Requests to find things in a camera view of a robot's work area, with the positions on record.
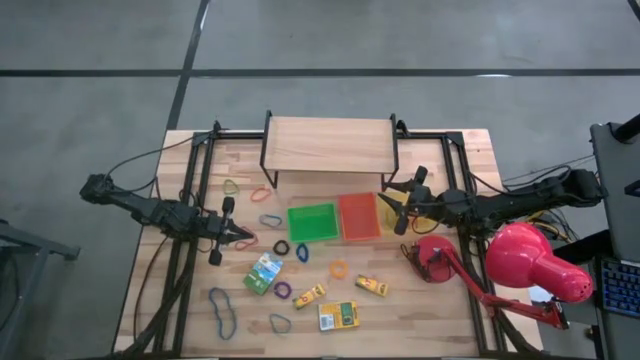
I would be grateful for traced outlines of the red rubber band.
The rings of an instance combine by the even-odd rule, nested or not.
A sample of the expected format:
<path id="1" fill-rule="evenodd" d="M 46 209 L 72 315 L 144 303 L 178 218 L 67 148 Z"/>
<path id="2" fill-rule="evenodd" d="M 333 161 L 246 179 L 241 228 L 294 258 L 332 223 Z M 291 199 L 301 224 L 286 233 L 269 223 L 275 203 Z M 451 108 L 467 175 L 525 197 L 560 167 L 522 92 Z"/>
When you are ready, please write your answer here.
<path id="1" fill-rule="evenodd" d="M 236 251 L 243 251 L 252 246 L 255 246 L 259 243 L 259 238 L 257 235 L 247 227 L 244 227 L 244 230 L 251 235 L 250 239 L 240 240 L 235 243 L 234 248 Z"/>

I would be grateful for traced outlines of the large blue rubber band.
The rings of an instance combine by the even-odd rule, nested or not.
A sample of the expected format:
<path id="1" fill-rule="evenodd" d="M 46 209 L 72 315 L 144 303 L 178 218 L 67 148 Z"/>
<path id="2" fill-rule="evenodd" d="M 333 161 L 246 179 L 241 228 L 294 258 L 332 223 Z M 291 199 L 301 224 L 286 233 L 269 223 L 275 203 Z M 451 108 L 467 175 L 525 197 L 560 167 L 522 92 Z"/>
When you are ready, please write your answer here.
<path id="1" fill-rule="evenodd" d="M 223 341 L 231 340 L 237 331 L 237 315 L 230 295 L 222 288 L 213 287 L 208 292 L 216 321 L 217 335 Z"/>

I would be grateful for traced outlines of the large yellow crayon box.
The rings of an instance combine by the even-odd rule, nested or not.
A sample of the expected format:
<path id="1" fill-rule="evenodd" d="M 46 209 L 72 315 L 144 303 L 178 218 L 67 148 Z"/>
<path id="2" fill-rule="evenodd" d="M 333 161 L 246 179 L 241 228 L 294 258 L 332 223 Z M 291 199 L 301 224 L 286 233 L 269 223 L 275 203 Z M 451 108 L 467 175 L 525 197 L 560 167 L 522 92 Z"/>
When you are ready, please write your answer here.
<path id="1" fill-rule="evenodd" d="M 334 302 L 318 306 L 319 329 L 332 331 L 360 326 L 358 307 L 355 301 Z"/>

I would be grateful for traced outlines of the green plastic basket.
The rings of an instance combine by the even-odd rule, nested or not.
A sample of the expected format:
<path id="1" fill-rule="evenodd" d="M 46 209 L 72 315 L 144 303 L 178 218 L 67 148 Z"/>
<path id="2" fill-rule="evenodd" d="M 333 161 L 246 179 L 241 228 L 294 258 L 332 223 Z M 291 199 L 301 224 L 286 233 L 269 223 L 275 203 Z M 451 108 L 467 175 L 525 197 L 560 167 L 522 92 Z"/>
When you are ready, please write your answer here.
<path id="1" fill-rule="evenodd" d="M 308 243 L 337 239 L 340 236 L 336 205 L 320 203 L 287 210 L 289 240 Z"/>

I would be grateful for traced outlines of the black metal rig frame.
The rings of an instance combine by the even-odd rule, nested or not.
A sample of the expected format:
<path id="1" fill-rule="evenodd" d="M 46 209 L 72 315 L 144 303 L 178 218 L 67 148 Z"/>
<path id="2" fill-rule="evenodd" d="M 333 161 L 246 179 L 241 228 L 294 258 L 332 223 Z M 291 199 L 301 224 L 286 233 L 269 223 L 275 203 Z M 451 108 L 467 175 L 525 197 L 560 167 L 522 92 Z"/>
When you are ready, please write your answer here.
<path id="1" fill-rule="evenodd" d="M 206 205 L 219 208 L 223 181 L 235 181 L 240 188 L 235 197 L 235 221 L 252 230 L 259 243 L 243 251 L 225 247 L 219 266 L 209 264 L 205 249 L 197 252 L 181 356 L 337 360 L 477 356 L 478 328 L 464 284 L 455 278 L 430 285 L 417 277 L 400 250 L 402 244 L 414 241 L 414 233 L 402 237 L 381 233 L 376 239 L 360 242 L 339 238 L 313 242 L 307 262 L 294 254 L 284 257 L 280 280 L 289 283 L 298 295 L 321 284 L 326 302 L 355 301 L 361 320 L 356 328 L 321 331 L 316 304 L 296 309 L 290 300 L 273 293 L 257 295 L 245 287 L 243 279 L 253 264 L 288 235 L 285 226 L 272 229 L 261 225 L 260 215 L 284 216 L 291 207 L 333 202 L 342 194 L 381 188 L 377 174 L 312 172 L 284 172 L 278 187 L 273 188 L 259 166 L 262 140 L 259 131 L 227 131 L 215 141 Z M 251 202 L 251 193 L 262 186 L 273 194 L 263 202 Z M 387 283 L 387 296 L 357 287 L 359 274 Z M 217 335 L 208 300 L 213 287 L 230 295 L 236 311 L 237 331 L 229 341 Z M 272 332 L 272 313 L 291 320 L 289 333 Z"/>

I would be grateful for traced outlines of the red desk lamp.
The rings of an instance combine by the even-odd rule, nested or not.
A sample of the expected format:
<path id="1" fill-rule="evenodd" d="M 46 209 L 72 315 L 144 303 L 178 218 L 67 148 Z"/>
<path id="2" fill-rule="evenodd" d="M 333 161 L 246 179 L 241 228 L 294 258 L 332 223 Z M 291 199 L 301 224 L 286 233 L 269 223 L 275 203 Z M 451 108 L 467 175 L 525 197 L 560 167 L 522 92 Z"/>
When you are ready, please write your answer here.
<path id="1" fill-rule="evenodd" d="M 556 256 L 543 233 L 525 222 L 509 224 L 496 233 L 486 252 L 486 272 L 491 281 L 502 286 L 546 290 L 555 299 L 543 306 L 502 298 L 482 289 L 443 236 L 426 235 L 412 246 L 402 244 L 400 248 L 414 271 L 428 283 L 444 283 L 459 276 L 493 318 L 509 311 L 566 329 L 568 323 L 560 304 L 584 302 L 594 290 L 593 280 L 583 268 Z"/>

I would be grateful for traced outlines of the orange plastic basket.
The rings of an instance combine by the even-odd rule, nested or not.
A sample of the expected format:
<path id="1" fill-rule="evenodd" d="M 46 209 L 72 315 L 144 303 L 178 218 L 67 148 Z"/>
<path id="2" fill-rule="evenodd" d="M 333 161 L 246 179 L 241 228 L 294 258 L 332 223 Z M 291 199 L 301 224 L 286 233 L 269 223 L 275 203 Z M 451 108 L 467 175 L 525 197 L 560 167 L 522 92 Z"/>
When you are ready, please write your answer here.
<path id="1" fill-rule="evenodd" d="M 373 193 L 340 195 L 338 207 L 345 241 L 367 241 L 381 236 Z"/>

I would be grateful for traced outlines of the grey metal furniture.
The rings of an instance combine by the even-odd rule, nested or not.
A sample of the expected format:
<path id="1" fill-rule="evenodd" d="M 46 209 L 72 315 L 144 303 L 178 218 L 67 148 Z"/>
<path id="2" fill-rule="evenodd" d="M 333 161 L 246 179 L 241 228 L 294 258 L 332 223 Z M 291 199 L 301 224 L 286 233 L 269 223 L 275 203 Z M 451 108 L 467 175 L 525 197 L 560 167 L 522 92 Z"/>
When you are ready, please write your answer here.
<path id="1" fill-rule="evenodd" d="M 0 360 L 10 360 L 15 352 L 49 256 L 75 261 L 79 253 L 79 247 L 31 234 L 0 219 Z"/>

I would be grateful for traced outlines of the yellow plastic basket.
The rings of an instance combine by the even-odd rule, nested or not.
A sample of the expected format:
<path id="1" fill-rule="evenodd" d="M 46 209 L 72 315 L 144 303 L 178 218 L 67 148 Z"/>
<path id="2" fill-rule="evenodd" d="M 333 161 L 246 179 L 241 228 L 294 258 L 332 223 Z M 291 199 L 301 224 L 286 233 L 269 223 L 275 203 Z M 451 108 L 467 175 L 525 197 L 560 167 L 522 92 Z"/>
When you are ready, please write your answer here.
<path id="1" fill-rule="evenodd" d="M 404 203 L 408 195 L 400 192 L 387 193 L 389 198 Z M 376 211 L 378 216 L 379 228 L 383 235 L 394 235 L 394 227 L 398 217 L 395 215 L 393 209 L 380 197 L 376 197 Z M 433 230 L 437 222 L 424 217 L 410 217 L 410 224 L 407 227 L 407 231 L 412 231 L 415 234 L 427 233 L 429 230 Z"/>

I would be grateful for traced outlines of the small yellow crayon pack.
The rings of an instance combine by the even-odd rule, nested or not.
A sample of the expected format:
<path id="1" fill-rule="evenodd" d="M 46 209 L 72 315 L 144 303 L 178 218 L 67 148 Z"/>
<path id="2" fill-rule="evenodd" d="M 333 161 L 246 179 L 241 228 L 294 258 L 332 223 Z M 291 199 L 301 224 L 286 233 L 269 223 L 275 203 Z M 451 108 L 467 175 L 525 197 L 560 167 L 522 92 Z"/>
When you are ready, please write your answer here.
<path id="1" fill-rule="evenodd" d="M 356 277 L 355 285 L 380 297 L 386 297 L 389 291 L 387 283 L 361 274 Z"/>
<path id="2" fill-rule="evenodd" d="M 294 298 L 292 302 L 296 309 L 302 309 L 305 306 L 313 303 L 315 300 L 323 297 L 325 294 L 326 291 L 323 286 L 321 284 L 317 284 L 307 292 Z"/>

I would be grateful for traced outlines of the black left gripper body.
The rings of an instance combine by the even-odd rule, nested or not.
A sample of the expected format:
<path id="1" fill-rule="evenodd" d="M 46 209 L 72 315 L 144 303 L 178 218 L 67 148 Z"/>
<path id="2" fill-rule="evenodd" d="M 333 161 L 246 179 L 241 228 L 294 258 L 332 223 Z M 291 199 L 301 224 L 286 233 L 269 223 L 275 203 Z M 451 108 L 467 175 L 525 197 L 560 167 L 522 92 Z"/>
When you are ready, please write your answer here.
<path id="1" fill-rule="evenodd" d="M 234 207 L 234 198 L 227 196 L 223 199 L 221 216 L 212 212 L 207 218 L 201 217 L 199 220 L 197 235 L 200 238 L 210 239 L 215 242 L 210 250 L 208 260 L 210 265 L 219 266 L 222 261 L 220 246 L 228 245 L 236 240 L 234 234 L 231 233 L 233 221 L 230 218 L 234 211 Z"/>

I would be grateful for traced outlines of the wooden desk shelf riser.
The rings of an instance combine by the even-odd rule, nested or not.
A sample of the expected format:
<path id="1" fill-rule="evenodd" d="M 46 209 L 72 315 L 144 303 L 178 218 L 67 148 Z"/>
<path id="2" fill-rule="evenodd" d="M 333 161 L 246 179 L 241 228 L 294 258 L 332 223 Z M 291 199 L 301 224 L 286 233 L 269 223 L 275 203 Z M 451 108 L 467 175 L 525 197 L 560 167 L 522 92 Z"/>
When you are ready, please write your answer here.
<path id="1" fill-rule="evenodd" d="M 259 166 L 273 188 L 282 172 L 378 174 L 399 170 L 403 122 L 385 119 L 266 114 Z"/>

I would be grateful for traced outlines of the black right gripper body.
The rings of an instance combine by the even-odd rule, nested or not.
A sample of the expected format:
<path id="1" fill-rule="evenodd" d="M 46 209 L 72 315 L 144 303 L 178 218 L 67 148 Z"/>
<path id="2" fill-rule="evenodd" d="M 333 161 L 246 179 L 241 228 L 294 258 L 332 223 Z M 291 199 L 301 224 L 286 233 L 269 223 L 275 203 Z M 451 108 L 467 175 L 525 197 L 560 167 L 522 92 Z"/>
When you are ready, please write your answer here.
<path id="1" fill-rule="evenodd" d="M 424 166 L 419 166 L 413 178 L 416 182 L 415 189 L 412 192 L 407 192 L 407 200 L 404 202 L 405 215 L 397 216 L 396 225 L 394 227 L 394 233 L 396 235 L 404 235 L 407 227 L 410 224 L 410 217 L 426 217 L 432 220 L 443 221 L 442 209 L 444 203 L 438 201 L 432 194 L 430 188 L 424 184 L 428 175 L 428 170 Z"/>

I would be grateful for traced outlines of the green blue crayon box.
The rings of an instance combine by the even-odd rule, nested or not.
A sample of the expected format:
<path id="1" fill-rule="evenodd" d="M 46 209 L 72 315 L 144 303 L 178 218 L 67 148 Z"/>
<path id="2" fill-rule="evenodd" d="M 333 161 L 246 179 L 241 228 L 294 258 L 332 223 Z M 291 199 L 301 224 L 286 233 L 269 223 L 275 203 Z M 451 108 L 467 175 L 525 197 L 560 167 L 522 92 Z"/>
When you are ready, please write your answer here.
<path id="1" fill-rule="evenodd" d="M 283 260 L 273 253 L 263 253 L 243 279 L 245 287 L 264 295 L 283 267 Z"/>

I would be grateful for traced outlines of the grey cart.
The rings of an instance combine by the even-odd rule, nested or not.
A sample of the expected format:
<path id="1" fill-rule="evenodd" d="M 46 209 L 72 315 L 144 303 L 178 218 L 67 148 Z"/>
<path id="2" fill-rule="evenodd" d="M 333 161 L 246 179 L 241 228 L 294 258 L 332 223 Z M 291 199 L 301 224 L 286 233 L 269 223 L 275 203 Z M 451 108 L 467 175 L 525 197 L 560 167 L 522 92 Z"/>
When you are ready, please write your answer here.
<path id="1" fill-rule="evenodd" d="M 624 143 L 613 136 L 613 126 L 590 127 L 601 185 L 613 258 L 621 265 L 640 268 L 640 195 L 625 188 L 640 181 L 640 135 Z M 600 328 L 607 360 L 640 360 L 640 318 L 603 310 Z"/>

